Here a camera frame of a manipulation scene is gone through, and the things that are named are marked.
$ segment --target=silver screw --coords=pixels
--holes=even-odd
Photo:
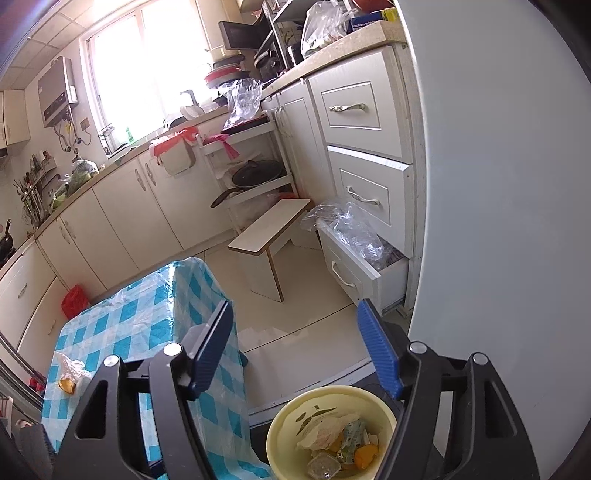
[[[486,365],[488,363],[488,357],[484,353],[475,353],[472,359],[478,365]]]
[[[109,355],[107,358],[105,358],[105,360],[103,361],[103,364],[106,367],[112,367],[114,365],[117,365],[117,363],[119,363],[119,357],[117,355]]]
[[[427,351],[427,345],[422,342],[413,342],[410,344],[410,351],[417,355],[422,355]]]
[[[169,343],[164,347],[164,355],[177,356],[183,347],[179,343]]]

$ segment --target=water heater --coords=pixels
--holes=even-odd
[[[41,118],[46,128],[57,125],[68,107],[78,105],[70,59],[56,58],[49,70],[37,82],[37,87]]]

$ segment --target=pan handle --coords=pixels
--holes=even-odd
[[[210,205],[211,208],[217,207],[220,203],[222,203],[225,199],[227,199],[232,193],[234,192],[244,192],[244,189],[227,189],[223,192],[218,198],[216,198],[213,203]]]

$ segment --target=wooden stool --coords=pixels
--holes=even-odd
[[[308,199],[280,200],[228,245],[238,252],[253,292],[283,301],[273,256],[289,240],[298,247],[322,249],[316,233],[302,230],[297,221],[307,213],[310,203]]]

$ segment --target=checkered tablecloth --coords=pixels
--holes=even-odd
[[[91,373],[112,354],[126,361],[151,357],[166,343],[181,340],[193,325],[206,322],[224,299],[205,262],[198,258],[174,262],[68,322],[56,351],[83,361]],[[56,450],[84,390],[84,385],[78,385],[74,395],[67,395],[57,384],[59,378],[54,359],[43,402],[43,425]],[[150,395],[140,394],[139,404],[148,460],[158,460]],[[190,409],[218,479],[271,477],[270,467],[251,448],[236,323],[211,387],[190,402]]]

